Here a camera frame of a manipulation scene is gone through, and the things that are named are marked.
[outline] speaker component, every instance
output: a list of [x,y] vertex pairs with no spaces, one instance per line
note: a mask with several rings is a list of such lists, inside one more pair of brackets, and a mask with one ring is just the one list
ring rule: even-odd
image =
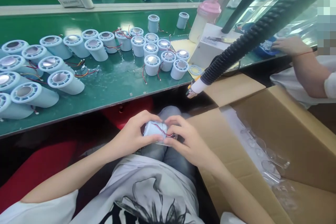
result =
[[113,54],[118,51],[116,48],[111,48],[117,47],[115,36],[112,32],[103,31],[99,33],[98,38],[103,42],[107,53]]
[[176,55],[171,51],[164,51],[163,53],[161,53],[161,59],[161,70],[164,72],[169,72],[173,68],[173,63],[176,60]]
[[78,58],[90,56],[90,52],[84,46],[84,39],[79,35],[69,35],[63,39],[63,43],[73,51]]
[[144,56],[144,45],[146,43],[146,40],[144,37],[141,36],[135,36],[131,39],[133,53],[137,57],[143,57]]
[[105,61],[109,58],[103,42],[97,38],[87,40],[85,42],[85,48],[90,51],[96,61]]
[[46,47],[52,55],[62,59],[69,59],[72,52],[63,44],[63,39],[59,36],[46,36],[40,39],[40,45]]
[[183,75],[188,71],[189,65],[183,59],[175,60],[170,76],[175,80],[182,79]]
[[159,48],[154,43],[147,43],[143,46],[143,51],[144,51],[145,57],[150,54],[157,55]]
[[60,57],[57,56],[49,56],[47,58],[44,58],[38,63],[38,65],[38,68],[40,70],[48,74],[52,74],[59,70],[67,70],[75,74],[75,71],[67,64],[65,64],[65,62]]
[[158,74],[161,60],[157,55],[147,55],[144,62],[147,75],[155,76]]
[[69,95],[77,95],[85,88],[84,83],[67,70],[60,70],[51,74],[48,78],[48,85]]
[[148,32],[157,33],[159,31],[159,21],[160,18],[157,15],[149,15],[148,16]]
[[27,104],[16,104],[12,102],[11,96],[7,93],[0,93],[0,118],[23,119],[30,116],[34,109]]
[[117,38],[120,44],[121,51],[130,51],[132,50],[131,37],[125,30],[120,30],[115,32],[115,37]]
[[24,40],[12,40],[4,44],[1,49],[8,54],[21,55],[22,50],[29,44]]
[[31,45],[23,49],[22,56],[37,65],[41,59],[51,56],[52,54],[42,45]]
[[18,104],[28,104],[36,107],[48,108],[54,106],[60,96],[36,82],[23,83],[11,92],[10,97]]
[[27,75],[25,77],[33,80],[39,79],[37,76],[42,77],[43,72],[40,69],[28,67],[29,63],[20,55],[9,55],[0,59],[1,72],[17,72],[19,74]]

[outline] metal disc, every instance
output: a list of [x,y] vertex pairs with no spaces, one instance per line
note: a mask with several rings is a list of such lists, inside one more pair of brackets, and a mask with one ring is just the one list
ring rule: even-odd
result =
[[65,73],[57,73],[55,74],[52,79],[54,82],[58,83],[58,82],[63,82],[65,81],[65,79],[67,78],[67,75]]
[[16,95],[18,97],[25,97],[25,96],[29,95],[32,91],[33,91],[32,87],[25,86],[25,87],[22,87],[22,88],[18,89],[16,91]]

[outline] black corrugated hose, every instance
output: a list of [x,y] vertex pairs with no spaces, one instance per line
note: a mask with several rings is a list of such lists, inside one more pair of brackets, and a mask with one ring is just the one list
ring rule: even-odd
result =
[[244,35],[217,56],[202,74],[202,82],[211,85],[233,64],[285,27],[315,1],[278,0]]

